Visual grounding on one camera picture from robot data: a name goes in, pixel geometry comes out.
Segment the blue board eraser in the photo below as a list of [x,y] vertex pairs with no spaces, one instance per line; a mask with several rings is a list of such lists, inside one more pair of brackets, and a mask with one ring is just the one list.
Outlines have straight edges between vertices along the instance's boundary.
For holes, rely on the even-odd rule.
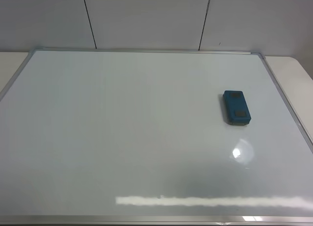
[[225,90],[223,100],[230,125],[246,126],[250,123],[251,115],[242,91]]

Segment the white whiteboard with aluminium frame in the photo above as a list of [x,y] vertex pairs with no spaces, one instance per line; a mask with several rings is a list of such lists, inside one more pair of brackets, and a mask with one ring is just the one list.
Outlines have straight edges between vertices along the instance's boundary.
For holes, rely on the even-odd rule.
[[36,49],[0,94],[0,223],[310,226],[313,141],[259,53]]

